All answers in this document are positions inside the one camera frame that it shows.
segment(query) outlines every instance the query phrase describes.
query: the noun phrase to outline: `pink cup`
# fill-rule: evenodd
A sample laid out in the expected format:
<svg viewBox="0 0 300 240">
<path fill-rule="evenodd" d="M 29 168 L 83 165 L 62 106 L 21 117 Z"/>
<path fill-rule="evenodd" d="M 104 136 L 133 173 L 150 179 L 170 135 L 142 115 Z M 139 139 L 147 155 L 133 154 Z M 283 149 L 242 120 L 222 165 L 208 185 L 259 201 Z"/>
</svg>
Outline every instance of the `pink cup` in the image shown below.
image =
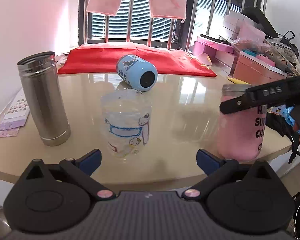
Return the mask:
<svg viewBox="0 0 300 240">
<path fill-rule="evenodd" d="M 241 96 L 247 84 L 228 84 L 221 101 Z M 255 159 L 262 147 L 267 106 L 259 106 L 219 116 L 218 151 L 225 159 L 246 162 Z"/>
</svg>

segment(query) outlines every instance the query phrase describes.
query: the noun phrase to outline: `clear plastic bottle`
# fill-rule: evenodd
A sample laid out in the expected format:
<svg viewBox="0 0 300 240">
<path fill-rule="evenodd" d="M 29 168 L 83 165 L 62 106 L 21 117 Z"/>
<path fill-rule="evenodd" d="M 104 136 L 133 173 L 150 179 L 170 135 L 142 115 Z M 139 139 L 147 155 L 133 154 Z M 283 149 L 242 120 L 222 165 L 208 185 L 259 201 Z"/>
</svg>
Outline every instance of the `clear plastic bottle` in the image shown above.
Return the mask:
<svg viewBox="0 0 300 240">
<path fill-rule="evenodd" d="M 139 153 L 149 141 L 151 103 L 141 92 L 124 89 L 102 96 L 101 108 L 110 152 L 120 158 Z"/>
</svg>

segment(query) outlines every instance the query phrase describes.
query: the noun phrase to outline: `pink box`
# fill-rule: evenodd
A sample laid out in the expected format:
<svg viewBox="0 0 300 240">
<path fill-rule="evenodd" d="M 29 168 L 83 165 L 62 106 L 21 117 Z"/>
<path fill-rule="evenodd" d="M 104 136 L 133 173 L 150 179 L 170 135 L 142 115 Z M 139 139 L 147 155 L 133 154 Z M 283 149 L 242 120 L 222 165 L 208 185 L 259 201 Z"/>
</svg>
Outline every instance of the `pink box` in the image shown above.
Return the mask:
<svg viewBox="0 0 300 240">
<path fill-rule="evenodd" d="M 272 60 L 270 60 L 268 57 L 264 57 L 262 55 L 256 55 L 256 58 L 258 58 L 259 60 L 264 61 L 269 66 L 275 67 L 275 62 L 273 62 Z"/>
<path fill-rule="evenodd" d="M 215 58 L 220 62 L 222 62 L 223 64 L 227 65 L 229 68 L 231 68 L 229 74 L 231 75 L 233 74 L 235 66 L 237 64 L 237 59 L 238 59 L 237 54 L 217 50 L 215 54 Z"/>
<path fill-rule="evenodd" d="M 194 56 L 197 56 L 197 55 L 200 55 L 203 52 L 207 53 L 210 58 L 214 58 L 215 57 L 216 49 L 214 49 L 214 48 L 212 48 L 212 47 L 210 47 L 208 45 L 205 45 L 203 43 L 200 43 L 198 41 L 195 41 L 194 42 L 194 46 L 193 46 L 192 54 Z"/>
<path fill-rule="evenodd" d="M 223 43 L 218 43 L 218 42 L 208 40 L 208 39 L 205 39 L 205 38 L 199 37 L 199 36 L 197 37 L 197 41 L 204 44 L 204 45 L 212 47 L 216 50 L 222 50 L 222 51 L 225 51 L 225 52 L 233 53 L 233 48 L 230 45 L 223 44 Z"/>
<path fill-rule="evenodd" d="M 243 55 L 240 55 L 238 58 L 233 77 L 254 86 L 285 78 L 284 75 L 271 71 Z"/>
</svg>

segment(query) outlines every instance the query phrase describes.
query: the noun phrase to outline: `window blinds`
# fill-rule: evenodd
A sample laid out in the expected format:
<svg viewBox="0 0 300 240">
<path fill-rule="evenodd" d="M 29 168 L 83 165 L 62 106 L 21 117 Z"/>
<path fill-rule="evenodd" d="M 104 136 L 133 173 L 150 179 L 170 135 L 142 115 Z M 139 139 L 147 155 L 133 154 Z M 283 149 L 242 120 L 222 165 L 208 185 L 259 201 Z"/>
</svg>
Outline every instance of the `window blinds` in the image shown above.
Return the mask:
<svg viewBox="0 0 300 240">
<path fill-rule="evenodd" d="M 117 15 L 109 17 L 109 38 L 124 39 L 127 35 L 130 0 L 122 0 Z M 131 38 L 147 39 L 150 24 L 149 0 L 134 0 L 132 10 Z M 152 39 L 167 41 L 169 37 L 171 19 L 155 18 L 153 21 Z M 105 32 L 105 16 L 92 14 L 91 38 L 103 39 Z"/>
<path fill-rule="evenodd" d="M 218 37 L 220 33 L 220 28 L 223 27 L 223 19 L 227 11 L 227 1 L 216 0 L 215 8 L 210 28 L 210 36 Z M 197 39 L 197 36 L 200 34 L 205 34 L 208 26 L 210 11 L 211 11 L 212 0 L 198 0 L 197 2 L 197 13 L 194 21 L 194 28 L 191 37 L 191 45 L 194 44 L 194 41 Z M 240 7 L 233 4 L 230 5 L 230 10 L 240 13 Z"/>
</svg>

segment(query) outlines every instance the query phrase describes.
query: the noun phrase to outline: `table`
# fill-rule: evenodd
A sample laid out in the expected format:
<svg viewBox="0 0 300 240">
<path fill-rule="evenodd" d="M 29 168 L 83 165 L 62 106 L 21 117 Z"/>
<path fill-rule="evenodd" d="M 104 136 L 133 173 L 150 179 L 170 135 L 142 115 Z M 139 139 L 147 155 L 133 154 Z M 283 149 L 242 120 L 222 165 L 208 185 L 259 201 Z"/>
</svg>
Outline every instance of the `table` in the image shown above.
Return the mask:
<svg viewBox="0 0 300 240">
<path fill-rule="evenodd" d="M 215 137 L 223 84 L 230 83 L 216 66 L 216 78 L 159 74 L 144 96 L 152 102 L 150 139 L 144 149 L 124 159 L 113 157 L 99 129 L 100 97 L 122 87 L 116 73 L 59 76 L 72 134 L 60 146 L 45 146 L 31 115 L 16 137 L 0 138 L 0 179 L 15 182 L 32 159 L 46 164 L 79 158 L 92 149 L 102 154 L 92 178 L 114 191 L 168 190 L 191 186 L 206 175 L 196 164 L 204 148 L 218 155 Z M 290 149 L 291 142 L 266 127 L 259 158 L 271 160 Z"/>
</svg>

